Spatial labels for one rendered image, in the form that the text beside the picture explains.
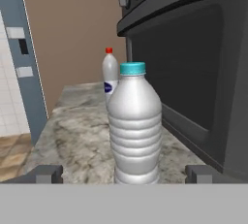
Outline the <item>black oven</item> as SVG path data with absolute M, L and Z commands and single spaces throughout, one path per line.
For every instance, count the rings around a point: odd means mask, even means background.
M 128 60 L 146 65 L 164 127 L 204 165 L 248 183 L 248 0 L 183 0 L 122 37 Z

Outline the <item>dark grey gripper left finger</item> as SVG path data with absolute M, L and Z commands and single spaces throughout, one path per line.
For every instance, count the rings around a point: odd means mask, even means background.
M 5 180 L 8 184 L 53 184 L 63 182 L 62 165 L 39 165 L 26 175 Z

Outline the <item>white bottle with teal cap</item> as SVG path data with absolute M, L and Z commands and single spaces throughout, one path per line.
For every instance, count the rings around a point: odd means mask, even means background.
M 117 184 L 154 184 L 159 180 L 162 103 L 145 74 L 143 62 L 122 63 L 120 82 L 108 102 Z

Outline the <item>blue-grey panel with outlets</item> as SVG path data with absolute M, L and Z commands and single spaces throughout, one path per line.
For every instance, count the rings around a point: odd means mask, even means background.
M 47 106 L 25 0 L 0 0 L 0 12 L 0 23 L 7 35 L 7 52 L 14 62 L 32 145 L 35 145 L 47 123 Z

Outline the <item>white bottle with red cap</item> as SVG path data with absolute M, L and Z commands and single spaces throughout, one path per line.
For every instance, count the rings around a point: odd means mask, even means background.
M 102 64 L 106 104 L 109 103 L 113 91 L 118 85 L 118 62 L 112 54 L 112 48 L 106 48 L 106 56 Z

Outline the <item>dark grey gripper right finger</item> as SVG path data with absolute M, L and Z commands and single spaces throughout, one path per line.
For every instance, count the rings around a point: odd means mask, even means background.
M 186 183 L 242 183 L 242 180 L 222 175 L 207 165 L 187 165 L 185 173 Z

